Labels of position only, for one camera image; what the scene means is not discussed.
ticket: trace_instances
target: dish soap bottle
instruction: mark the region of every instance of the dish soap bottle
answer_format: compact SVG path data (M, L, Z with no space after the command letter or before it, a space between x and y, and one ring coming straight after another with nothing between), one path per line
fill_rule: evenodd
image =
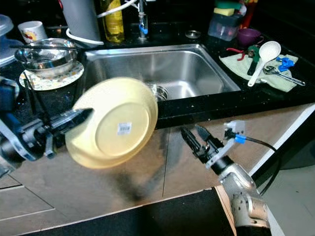
M120 0L100 0L102 12L119 7ZM116 11L102 18L106 39L110 42L120 43L125 39L122 11Z

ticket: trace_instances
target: mug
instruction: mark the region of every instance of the mug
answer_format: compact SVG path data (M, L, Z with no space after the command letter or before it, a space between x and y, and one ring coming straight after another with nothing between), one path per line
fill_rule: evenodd
M239 45L243 48L248 48L253 44L261 43L264 40L264 37L261 35L261 32L249 28L239 29L236 37L239 42Z
M41 21L27 21L18 25L22 37L26 43L31 43L47 38L43 23Z

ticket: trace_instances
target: sink drain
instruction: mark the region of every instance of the sink drain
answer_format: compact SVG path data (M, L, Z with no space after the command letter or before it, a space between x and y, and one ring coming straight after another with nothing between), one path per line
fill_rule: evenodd
M155 84L147 84L147 86L151 89L158 102L167 100L168 92L164 87Z

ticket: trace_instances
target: white tile floor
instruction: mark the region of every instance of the white tile floor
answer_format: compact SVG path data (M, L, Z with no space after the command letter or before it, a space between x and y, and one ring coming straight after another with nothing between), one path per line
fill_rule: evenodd
M315 166L280 171L264 199L285 236L315 236Z

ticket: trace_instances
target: black mat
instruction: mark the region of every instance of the black mat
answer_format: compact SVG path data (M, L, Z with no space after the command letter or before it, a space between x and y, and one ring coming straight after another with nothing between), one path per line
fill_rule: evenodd
M233 236L215 190L28 236Z

